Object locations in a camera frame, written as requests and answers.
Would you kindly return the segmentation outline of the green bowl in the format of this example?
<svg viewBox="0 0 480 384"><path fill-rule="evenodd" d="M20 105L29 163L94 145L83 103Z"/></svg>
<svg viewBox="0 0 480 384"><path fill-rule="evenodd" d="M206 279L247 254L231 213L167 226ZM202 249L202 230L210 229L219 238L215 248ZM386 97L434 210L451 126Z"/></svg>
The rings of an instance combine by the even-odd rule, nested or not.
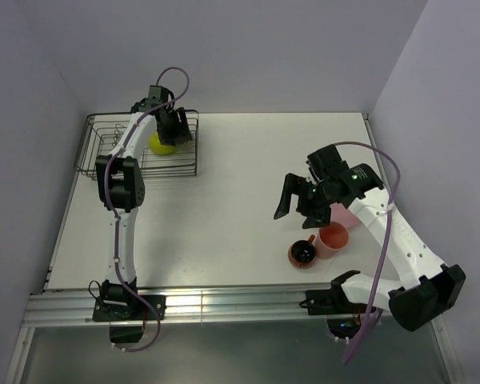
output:
<svg viewBox="0 0 480 384"><path fill-rule="evenodd" d="M157 132L150 136L148 147L153 154L158 156L169 156L178 152L176 146L162 144Z"/></svg>

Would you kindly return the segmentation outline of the pink tumbler cup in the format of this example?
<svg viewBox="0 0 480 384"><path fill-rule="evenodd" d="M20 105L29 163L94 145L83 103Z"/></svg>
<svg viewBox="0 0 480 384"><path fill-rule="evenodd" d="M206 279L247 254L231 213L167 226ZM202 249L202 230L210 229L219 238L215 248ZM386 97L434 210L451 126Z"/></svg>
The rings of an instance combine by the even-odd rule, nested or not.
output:
<svg viewBox="0 0 480 384"><path fill-rule="evenodd" d="M314 240L316 255L320 259L329 259L344 249L349 241L347 228L338 222L332 222L321 228Z"/></svg>

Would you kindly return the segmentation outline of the orange black mug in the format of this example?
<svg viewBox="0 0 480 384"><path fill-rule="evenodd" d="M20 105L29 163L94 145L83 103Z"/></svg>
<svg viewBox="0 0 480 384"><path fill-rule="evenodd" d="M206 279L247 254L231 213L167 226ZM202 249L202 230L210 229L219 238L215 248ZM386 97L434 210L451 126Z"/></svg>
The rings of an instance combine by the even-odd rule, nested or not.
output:
<svg viewBox="0 0 480 384"><path fill-rule="evenodd" d="M316 258L314 240L312 234L307 240L298 240L289 247L287 257L292 266L299 269L312 267Z"/></svg>

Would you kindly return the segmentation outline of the speckled ceramic cup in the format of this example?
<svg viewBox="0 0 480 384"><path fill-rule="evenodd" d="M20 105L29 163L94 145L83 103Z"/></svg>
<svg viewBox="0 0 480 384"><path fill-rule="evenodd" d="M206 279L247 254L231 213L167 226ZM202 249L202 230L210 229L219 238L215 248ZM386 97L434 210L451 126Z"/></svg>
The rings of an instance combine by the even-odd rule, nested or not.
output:
<svg viewBox="0 0 480 384"><path fill-rule="evenodd" d="M195 147L194 137L190 135L177 138L175 140L175 146L179 153L192 153Z"/></svg>

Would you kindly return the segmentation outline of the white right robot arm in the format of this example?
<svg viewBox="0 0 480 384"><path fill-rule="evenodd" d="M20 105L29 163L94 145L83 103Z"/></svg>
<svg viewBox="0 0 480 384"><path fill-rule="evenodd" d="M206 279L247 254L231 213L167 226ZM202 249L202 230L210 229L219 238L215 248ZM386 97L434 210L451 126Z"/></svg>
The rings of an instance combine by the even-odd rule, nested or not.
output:
<svg viewBox="0 0 480 384"><path fill-rule="evenodd" d="M388 311L408 331L416 331L452 308L466 280L458 265L448 266L414 232L394 205L394 187L386 188L375 170L361 163L349 166L338 145L308 155L311 178L285 176L275 219L290 211L292 197L305 219L303 228L323 228L331 207L340 204L355 216L381 247L380 261L389 260L398 277L385 280L350 270L326 290L311 290L303 301L310 315L353 314L358 310Z"/></svg>

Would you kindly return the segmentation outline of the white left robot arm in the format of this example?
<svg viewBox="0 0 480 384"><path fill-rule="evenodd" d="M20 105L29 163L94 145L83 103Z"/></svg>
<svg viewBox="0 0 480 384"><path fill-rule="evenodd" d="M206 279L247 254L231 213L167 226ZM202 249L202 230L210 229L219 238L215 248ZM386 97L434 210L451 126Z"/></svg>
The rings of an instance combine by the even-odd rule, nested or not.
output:
<svg viewBox="0 0 480 384"><path fill-rule="evenodd" d="M98 195L112 230L108 268L100 285L97 307L121 319L137 315L144 303L138 296L134 266L134 228L146 196L141 160L149 141L171 150L194 144L185 109L174 107L175 96L164 86L152 85L148 96L130 110L130 120L118 143L96 157Z"/></svg>

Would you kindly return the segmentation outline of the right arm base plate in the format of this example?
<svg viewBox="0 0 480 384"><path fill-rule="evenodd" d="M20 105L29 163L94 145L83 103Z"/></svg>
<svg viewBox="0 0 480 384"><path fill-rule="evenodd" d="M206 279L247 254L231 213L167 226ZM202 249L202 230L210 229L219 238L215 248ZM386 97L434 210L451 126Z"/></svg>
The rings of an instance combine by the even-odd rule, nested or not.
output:
<svg viewBox="0 0 480 384"><path fill-rule="evenodd" d="M305 299L298 306L309 316L336 314L364 314L367 304L350 302L345 294L336 289L307 290Z"/></svg>

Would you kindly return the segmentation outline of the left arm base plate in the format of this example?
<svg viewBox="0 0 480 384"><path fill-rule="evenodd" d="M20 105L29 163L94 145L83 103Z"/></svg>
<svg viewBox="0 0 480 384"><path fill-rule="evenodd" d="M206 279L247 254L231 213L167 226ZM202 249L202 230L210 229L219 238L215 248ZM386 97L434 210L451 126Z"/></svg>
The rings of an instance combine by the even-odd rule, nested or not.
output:
<svg viewBox="0 0 480 384"><path fill-rule="evenodd" d="M161 333L166 296L128 296L118 301L96 297L91 320L109 326L112 347L122 352L140 352L151 347Z"/></svg>

